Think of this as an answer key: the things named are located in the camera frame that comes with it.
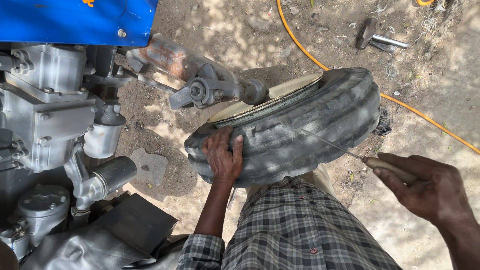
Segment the rusty metal pipe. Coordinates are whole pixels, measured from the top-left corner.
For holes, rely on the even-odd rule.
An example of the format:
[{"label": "rusty metal pipe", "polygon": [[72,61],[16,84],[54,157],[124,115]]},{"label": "rusty metal pipe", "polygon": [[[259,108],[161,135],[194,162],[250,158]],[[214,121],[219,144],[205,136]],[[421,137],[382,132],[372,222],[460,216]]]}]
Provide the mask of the rusty metal pipe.
[{"label": "rusty metal pipe", "polygon": [[119,53],[143,64],[150,63],[184,82],[195,76],[205,64],[211,64],[220,81],[227,81],[235,84],[250,84],[246,80],[236,76],[224,66],[178,44],[160,33],[152,32],[150,34],[147,47],[123,47],[119,48]]}]

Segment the rubber tire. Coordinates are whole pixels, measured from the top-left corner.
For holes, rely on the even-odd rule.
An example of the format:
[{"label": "rubber tire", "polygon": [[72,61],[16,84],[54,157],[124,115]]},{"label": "rubber tire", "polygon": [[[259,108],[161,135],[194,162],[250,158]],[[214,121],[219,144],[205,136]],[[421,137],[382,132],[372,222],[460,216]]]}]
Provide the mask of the rubber tire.
[{"label": "rubber tire", "polygon": [[[326,71],[317,87],[309,97],[234,126],[230,151],[233,139],[244,136],[243,171],[234,187],[276,183],[344,154],[302,129],[348,149],[363,142],[376,128],[380,91],[369,70]],[[210,184],[213,173],[201,148],[216,130],[214,123],[206,123],[185,141],[192,167]]]}]

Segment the left hand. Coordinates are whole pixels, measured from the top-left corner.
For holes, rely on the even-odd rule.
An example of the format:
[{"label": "left hand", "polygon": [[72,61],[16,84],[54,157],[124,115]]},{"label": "left hand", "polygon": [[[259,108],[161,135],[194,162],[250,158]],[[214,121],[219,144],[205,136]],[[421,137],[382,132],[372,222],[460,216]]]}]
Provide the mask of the left hand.
[{"label": "left hand", "polygon": [[223,127],[205,139],[202,146],[213,171],[214,183],[227,184],[230,188],[243,169],[243,136],[238,136],[233,141],[232,153],[228,150],[232,132],[232,126]]}]

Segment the plaid shirt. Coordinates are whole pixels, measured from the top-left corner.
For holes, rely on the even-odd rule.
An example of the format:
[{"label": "plaid shirt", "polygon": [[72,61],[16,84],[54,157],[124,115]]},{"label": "plaid shirt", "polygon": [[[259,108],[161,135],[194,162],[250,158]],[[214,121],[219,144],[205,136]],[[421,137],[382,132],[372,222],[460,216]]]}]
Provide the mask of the plaid shirt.
[{"label": "plaid shirt", "polygon": [[401,269],[336,198],[298,177],[266,185],[245,203],[225,249],[191,235],[179,269]]}]

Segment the sandy ground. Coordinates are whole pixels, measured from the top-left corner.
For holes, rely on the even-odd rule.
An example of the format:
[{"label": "sandy ground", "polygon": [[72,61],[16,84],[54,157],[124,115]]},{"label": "sandy ground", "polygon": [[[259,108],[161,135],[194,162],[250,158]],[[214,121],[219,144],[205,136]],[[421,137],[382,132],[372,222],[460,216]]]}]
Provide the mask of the sandy ground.
[{"label": "sandy ground", "polygon": [[[271,5],[273,11],[269,16]],[[376,5],[386,9],[373,13]],[[294,16],[289,10],[293,6],[303,10]],[[313,8],[308,0],[292,0],[292,4],[283,6],[283,11],[297,39],[320,62],[330,68],[370,69],[381,92],[408,103],[439,123],[445,122],[454,133],[480,147],[477,4],[457,1],[450,12],[436,14],[434,18],[438,22],[434,31],[417,41],[417,36],[425,32],[421,23],[431,11],[412,0],[315,0]],[[361,26],[371,16],[379,18],[378,34],[409,42],[412,47],[398,49],[391,55],[373,47],[357,51],[354,45],[359,29],[349,25]],[[252,20],[261,23],[254,25]],[[276,2],[272,0],[160,1],[152,30],[219,62],[245,79],[258,78],[268,86],[321,71],[288,36]],[[290,55],[282,58],[281,51],[288,47],[291,47]],[[123,57],[118,57],[117,63],[129,67]],[[152,66],[145,74],[177,89],[184,83]],[[210,185],[190,167],[183,142],[228,104],[207,110],[173,111],[169,109],[167,93],[141,82],[131,82],[121,88],[119,97],[128,128],[122,130],[117,155],[130,156],[143,147],[148,153],[163,155],[169,161],[159,185],[136,178],[119,193],[128,190],[141,194],[179,219],[175,234],[192,233]],[[480,173],[478,155],[406,109],[385,99],[381,106],[390,112],[393,132],[384,137],[370,135],[351,151],[369,156],[377,151],[404,156],[419,154],[459,166],[466,183],[471,183],[466,184],[471,200],[480,209],[475,182]],[[327,168],[339,200],[365,223],[402,267],[451,268],[446,247],[436,230],[397,204],[371,170],[346,155],[327,164]],[[353,181],[348,170],[354,172]],[[226,242],[236,230],[245,200],[245,191],[241,189],[232,211],[227,212],[223,235]],[[416,236],[421,233],[425,236],[420,241]],[[414,241],[413,248],[409,248],[407,240]]]}]

